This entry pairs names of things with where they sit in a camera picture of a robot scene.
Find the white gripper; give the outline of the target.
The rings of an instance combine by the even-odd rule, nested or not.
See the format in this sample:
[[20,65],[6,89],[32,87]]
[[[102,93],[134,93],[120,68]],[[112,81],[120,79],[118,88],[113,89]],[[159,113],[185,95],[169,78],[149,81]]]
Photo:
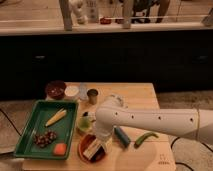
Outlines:
[[112,137],[112,127],[95,123],[93,133],[102,144],[105,144]]

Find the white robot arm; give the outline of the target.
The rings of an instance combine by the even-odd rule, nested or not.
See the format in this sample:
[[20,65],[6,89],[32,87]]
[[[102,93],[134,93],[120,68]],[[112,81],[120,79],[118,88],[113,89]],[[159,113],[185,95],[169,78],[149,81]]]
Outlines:
[[131,109],[112,94],[97,107],[95,118],[93,131],[102,141],[112,136],[115,126],[126,126],[213,145],[213,110]]

